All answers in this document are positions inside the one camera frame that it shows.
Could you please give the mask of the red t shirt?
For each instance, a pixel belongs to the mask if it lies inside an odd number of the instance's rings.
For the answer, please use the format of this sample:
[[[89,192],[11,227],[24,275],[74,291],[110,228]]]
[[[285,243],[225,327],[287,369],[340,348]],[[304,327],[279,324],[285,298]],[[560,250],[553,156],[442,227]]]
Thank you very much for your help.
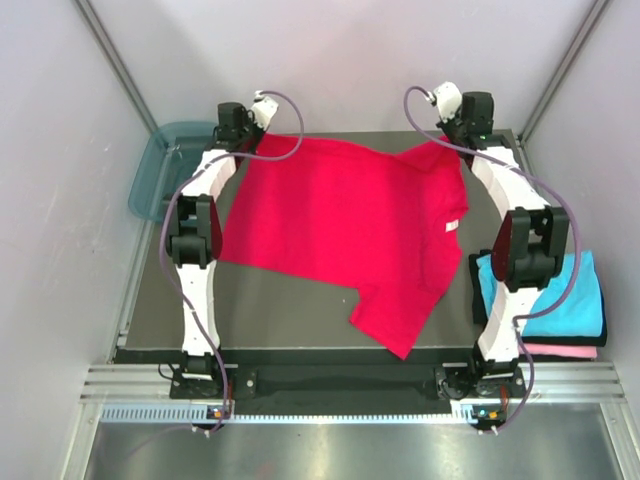
[[[453,282],[467,210],[460,159],[437,143],[390,154],[267,135],[232,203],[221,257],[357,290],[351,323],[406,358]]]

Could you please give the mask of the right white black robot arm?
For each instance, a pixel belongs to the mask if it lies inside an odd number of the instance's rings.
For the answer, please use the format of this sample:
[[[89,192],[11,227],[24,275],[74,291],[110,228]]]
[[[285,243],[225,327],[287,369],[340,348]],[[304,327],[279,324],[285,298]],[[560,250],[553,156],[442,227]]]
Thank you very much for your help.
[[[502,223],[490,255],[496,290],[469,365],[436,372],[441,396],[500,395],[523,385],[518,358],[526,317],[550,280],[562,270],[569,216],[532,187],[504,136],[493,131],[494,100],[488,92],[461,92],[445,82],[430,95],[439,128],[485,187]]]

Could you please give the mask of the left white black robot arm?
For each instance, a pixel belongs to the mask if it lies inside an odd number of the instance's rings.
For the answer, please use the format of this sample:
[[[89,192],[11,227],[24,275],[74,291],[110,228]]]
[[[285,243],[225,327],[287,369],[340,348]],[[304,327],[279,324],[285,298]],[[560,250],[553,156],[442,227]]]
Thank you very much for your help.
[[[277,110],[278,104],[267,96],[259,96],[250,108],[237,102],[219,104],[212,142],[175,206],[166,211],[162,238],[179,279],[184,315],[182,354],[169,362],[173,399],[224,396],[227,374],[216,358],[220,337],[213,293],[223,245],[216,200],[238,169],[240,160],[233,154],[253,153]]]

